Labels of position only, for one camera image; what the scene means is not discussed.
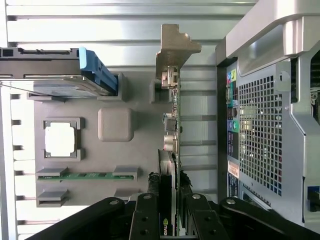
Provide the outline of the silver CPU chip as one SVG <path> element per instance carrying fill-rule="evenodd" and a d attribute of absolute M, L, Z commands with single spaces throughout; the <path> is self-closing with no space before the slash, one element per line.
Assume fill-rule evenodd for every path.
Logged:
<path fill-rule="evenodd" d="M 51 122 L 45 128 L 45 152 L 50 157 L 70 157 L 75 151 L 75 128 L 69 122 Z"/>

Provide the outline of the hard disk blue carrier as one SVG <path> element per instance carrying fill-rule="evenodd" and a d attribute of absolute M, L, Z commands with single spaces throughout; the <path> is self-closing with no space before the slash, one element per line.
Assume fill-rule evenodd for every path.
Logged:
<path fill-rule="evenodd" d="M 69 50 L 0 48 L 0 87 L 36 96 L 94 99 L 117 96 L 119 81 L 97 54 Z"/>

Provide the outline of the grey open PC case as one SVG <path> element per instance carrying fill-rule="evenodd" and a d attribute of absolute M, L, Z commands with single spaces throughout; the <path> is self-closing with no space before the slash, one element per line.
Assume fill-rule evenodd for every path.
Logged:
<path fill-rule="evenodd" d="M 258 0 L 215 56 L 227 196 L 320 233 L 320 0 Z"/>

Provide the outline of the green RAM stick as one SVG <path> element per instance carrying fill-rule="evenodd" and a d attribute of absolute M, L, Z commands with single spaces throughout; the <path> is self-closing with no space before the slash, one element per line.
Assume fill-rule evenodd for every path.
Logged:
<path fill-rule="evenodd" d="M 60 175 L 41 175 L 38 180 L 76 181 L 76 180 L 134 180 L 133 175 L 114 175 L 112 172 L 62 173 Z"/>

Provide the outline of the grey plastic parts rack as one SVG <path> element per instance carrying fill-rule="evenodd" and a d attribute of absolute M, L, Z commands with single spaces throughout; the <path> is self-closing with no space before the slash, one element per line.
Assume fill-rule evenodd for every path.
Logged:
<path fill-rule="evenodd" d="M 117 97 L 74 98 L 34 103 L 36 205 L 40 208 L 89 206 L 106 197 L 145 192 L 148 175 L 158 170 L 164 146 L 163 115 L 171 110 L 153 72 L 119 75 Z M 50 157 L 45 128 L 51 122 L 75 128 L 70 157 Z M 134 180 L 39 180 L 64 173 L 132 175 Z"/>

